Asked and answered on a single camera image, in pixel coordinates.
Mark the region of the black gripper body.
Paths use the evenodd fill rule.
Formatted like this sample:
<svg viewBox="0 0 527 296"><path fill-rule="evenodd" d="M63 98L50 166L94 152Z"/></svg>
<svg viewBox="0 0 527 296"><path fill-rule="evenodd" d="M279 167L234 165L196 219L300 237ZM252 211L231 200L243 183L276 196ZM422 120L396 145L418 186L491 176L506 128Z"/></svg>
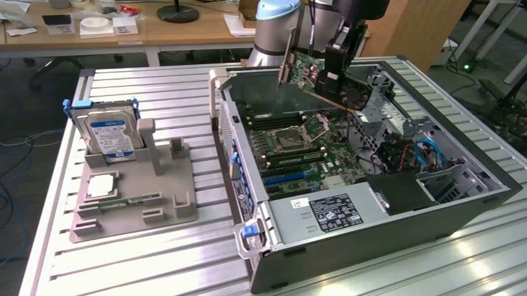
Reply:
<svg viewBox="0 0 527 296"><path fill-rule="evenodd" d="M336 33L344 28L350 32L366 31L366 21L379 20L386 14L388 4L390 0L334 0L334 9L342 15Z"/></svg>

